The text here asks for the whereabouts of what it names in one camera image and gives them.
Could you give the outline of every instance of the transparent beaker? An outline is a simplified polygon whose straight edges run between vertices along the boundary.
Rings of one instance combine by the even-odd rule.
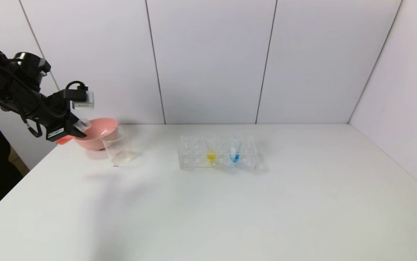
[[[100,139],[114,165],[122,166],[134,159],[131,139],[126,128],[118,126],[106,129]]]

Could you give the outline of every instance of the pink bowl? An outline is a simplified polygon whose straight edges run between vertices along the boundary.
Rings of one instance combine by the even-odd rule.
[[[102,150],[104,144],[100,135],[107,129],[118,127],[118,121],[112,118],[97,118],[90,120],[91,127],[84,131],[86,138],[75,138],[76,143],[86,150]]]

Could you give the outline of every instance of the blue liquid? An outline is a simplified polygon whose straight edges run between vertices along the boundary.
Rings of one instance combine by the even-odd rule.
[[[235,155],[231,154],[231,161],[237,162],[239,160],[239,152],[237,152]]]

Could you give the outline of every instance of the white tabletop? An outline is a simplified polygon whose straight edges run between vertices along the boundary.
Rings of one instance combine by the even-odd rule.
[[[417,182],[349,125],[129,128],[129,166],[69,142],[0,202],[0,261],[417,261]],[[253,135],[261,166],[180,170],[201,132]]]

